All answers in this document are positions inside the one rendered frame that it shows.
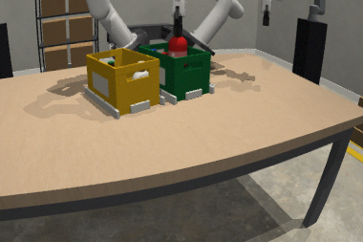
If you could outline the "yellow crate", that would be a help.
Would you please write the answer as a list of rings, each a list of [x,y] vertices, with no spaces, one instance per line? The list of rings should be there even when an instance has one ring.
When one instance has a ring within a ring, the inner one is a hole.
[[[110,56],[115,57],[115,67],[99,60]],[[131,113],[130,105],[139,102],[150,100],[150,106],[160,104],[158,58],[120,48],[86,55],[86,63],[88,88],[114,106],[120,116]],[[132,79],[135,72],[142,70],[149,76]]]

